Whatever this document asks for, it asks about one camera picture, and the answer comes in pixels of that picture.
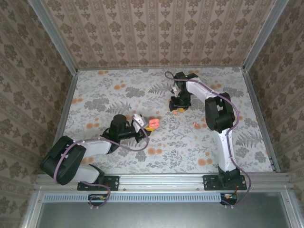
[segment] patterned wall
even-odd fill
[[[79,68],[242,65],[275,0],[43,0]]]
[[[18,227],[71,74],[26,0],[0,1],[0,227]]]
[[[304,205],[304,0],[290,0],[250,76],[282,171]]]

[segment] patterned floor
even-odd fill
[[[76,140],[98,136],[115,114],[124,114],[129,120],[134,113],[142,114],[160,119],[161,124],[151,134],[145,151],[117,149],[83,163],[97,165],[105,173],[217,172],[217,145],[205,122],[205,105],[193,97],[186,112],[171,113],[172,81],[164,77],[166,70],[195,72],[211,88],[228,92],[240,113],[240,123],[232,134],[238,164],[246,171],[272,171],[239,67],[79,71],[65,135]],[[125,140],[123,144],[139,149],[145,141]]]

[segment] orange object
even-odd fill
[[[160,120],[159,119],[152,119],[149,120],[149,127],[153,130],[157,129],[160,126]]]

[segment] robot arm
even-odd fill
[[[159,123],[154,123],[156,120],[154,122],[153,120],[148,121],[146,117],[141,115],[135,114],[133,119],[136,122],[132,121],[130,125],[124,115],[118,114],[114,116],[110,127],[100,137],[83,140],[73,146],[59,166],[56,176],[57,182],[61,185],[79,181],[102,184],[104,173],[91,164],[89,166],[81,165],[81,161],[98,154],[113,153],[118,148],[116,144],[120,144],[120,141],[124,139],[135,138],[139,143],[146,135],[150,136],[151,132],[159,126]],[[73,143],[71,138],[62,136],[43,159],[40,165],[41,170],[54,177],[59,160]]]
[[[225,100],[214,95],[211,88],[205,88],[199,83],[200,79],[194,73],[185,75],[183,72],[179,72],[174,76],[174,79],[191,79],[191,81],[175,81],[176,86],[180,89],[173,87],[172,92],[175,96],[171,97],[169,103],[170,111],[185,111],[191,106],[190,96],[193,94],[199,100],[205,103],[206,123],[210,130],[216,131],[216,139],[218,145],[218,180],[222,187],[227,186],[233,179],[239,179],[239,169],[233,164],[228,145],[230,145],[230,151],[232,158],[234,159],[234,152],[232,148],[232,132],[227,132],[233,126],[235,120],[232,106]],[[228,93],[222,93],[221,96],[230,100]]]

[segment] black mounting bracket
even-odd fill
[[[104,131],[101,135],[102,137],[112,140],[116,143],[120,143],[121,140],[135,138],[136,142],[139,143],[141,139],[145,138],[145,134],[140,129],[136,132],[133,126],[133,120],[131,124],[127,121],[127,117],[122,114],[117,114],[111,121],[110,127]],[[150,136],[151,131],[146,130],[148,136]],[[113,153],[119,146],[112,143],[108,154]]]
[[[93,168],[99,171],[99,176],[93,184],[102,184],[108,186],[111,191],[118,191],[119,188],[119,176],[105,176],[105,173],[98,167],[91,165]],[[105,188],[97,186],[89,186],[82,182],[78,183],[78,191],[103,191]]]
[[[232,171],[224,172],[218,168],[218,175],[204,175],[204,190],[246,190],[246,180],[243,175],[240,175],[239,169],[235,168]]]

